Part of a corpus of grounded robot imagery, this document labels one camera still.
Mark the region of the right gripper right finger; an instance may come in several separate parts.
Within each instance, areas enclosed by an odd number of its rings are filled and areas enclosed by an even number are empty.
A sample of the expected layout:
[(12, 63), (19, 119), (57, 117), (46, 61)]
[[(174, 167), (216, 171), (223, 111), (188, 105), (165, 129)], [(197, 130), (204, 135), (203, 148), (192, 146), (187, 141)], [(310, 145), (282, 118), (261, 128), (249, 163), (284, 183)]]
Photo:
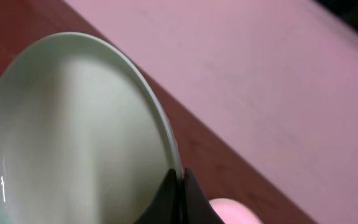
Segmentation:
[(224, 224), (188, 168), (184, 170), (181, 183), (181, 207), (184, 224)]

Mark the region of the light green plate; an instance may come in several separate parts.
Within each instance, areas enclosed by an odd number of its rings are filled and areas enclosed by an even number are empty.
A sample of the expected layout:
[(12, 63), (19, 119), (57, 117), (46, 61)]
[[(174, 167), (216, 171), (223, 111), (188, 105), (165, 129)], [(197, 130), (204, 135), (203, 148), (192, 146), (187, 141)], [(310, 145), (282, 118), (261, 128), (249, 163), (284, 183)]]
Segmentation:
[(167, 115), (107, 42), (49, 35), (0, 78), (0, 223), (133, 223), (170, 169)]

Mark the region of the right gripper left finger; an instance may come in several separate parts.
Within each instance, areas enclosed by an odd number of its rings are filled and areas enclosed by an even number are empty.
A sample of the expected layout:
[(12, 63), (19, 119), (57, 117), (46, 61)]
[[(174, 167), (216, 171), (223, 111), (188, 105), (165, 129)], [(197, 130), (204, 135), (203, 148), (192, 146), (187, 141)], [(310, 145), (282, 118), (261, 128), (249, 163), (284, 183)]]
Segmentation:
[(176, 171), (169, 169), (152, 203), (135, 221), (135, 224), (177, 224), (180, 221), (177, 193), (178, 182)]

